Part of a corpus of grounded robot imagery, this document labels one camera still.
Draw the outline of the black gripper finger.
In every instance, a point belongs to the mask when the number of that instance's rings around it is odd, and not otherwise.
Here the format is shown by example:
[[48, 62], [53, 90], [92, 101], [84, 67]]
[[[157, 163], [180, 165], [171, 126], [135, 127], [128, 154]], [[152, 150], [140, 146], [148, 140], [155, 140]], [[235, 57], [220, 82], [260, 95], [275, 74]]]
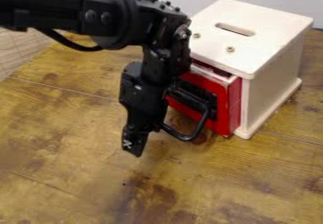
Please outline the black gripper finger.
[[168, 108], [163, 108], [161, 111], [156, 115], [156, 119], [153, 122], [153, 131], [159, 132], [161, 130], [161, 125], [164, 124], [165, 116], [167, 116]]
[[125, 125], [121, 135], [123, 150], [129, 152], [135, 157], [140, 157], [144, 152], [148, 137], [149, 128], [147, 126]]

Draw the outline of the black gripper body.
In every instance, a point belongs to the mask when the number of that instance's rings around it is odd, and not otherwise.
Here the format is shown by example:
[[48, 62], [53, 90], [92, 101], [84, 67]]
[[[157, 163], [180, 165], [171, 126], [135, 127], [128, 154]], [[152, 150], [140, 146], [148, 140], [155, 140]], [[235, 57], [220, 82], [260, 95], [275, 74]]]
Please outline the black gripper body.
[[151, 132], [163, 122], [168, 108], [165, 92], [191, 67], [191, 35], [188, 26], [182, 25], [167, 45], [144, 46], [143, 61], [125, 67], [119, 96], [127, 109], [125, 132]]

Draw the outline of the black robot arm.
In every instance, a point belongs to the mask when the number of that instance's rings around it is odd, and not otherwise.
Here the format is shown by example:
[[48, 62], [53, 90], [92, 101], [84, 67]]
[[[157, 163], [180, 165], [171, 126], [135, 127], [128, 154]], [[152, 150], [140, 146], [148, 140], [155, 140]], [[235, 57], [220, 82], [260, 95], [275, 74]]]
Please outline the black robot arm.
[[127, 109], [121, 147], [143, 154], [149, 133], [163, 128], [167, 91], [191, 67], [190, 17], [160, 0], [0, 0], [0, 27], [31, 28], [85, 52], [143, 47], [144, 59], [121, 74]]

